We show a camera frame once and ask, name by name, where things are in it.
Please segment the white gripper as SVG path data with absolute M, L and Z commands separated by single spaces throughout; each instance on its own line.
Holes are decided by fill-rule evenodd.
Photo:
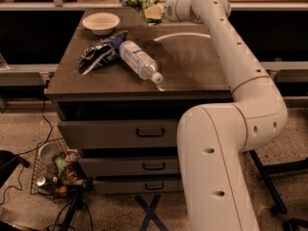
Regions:
M 165 18 L 170 22 L 195 22 L 192 0 L 166 0 Z M 144 20 L 147 23 L 158 23 L 162 19 L 162 9 L 159 5 L 144 10 Z

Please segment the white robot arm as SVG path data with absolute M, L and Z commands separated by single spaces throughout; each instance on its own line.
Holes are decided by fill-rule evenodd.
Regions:
M 232 102 L 198 105 L 178 123 L 177 150 L 191 231 L 260 231 L 239 154 L 274 141 L 287 108 L 228 20 L 227 0 L 167 0 L 168 21 L 204 24 Z

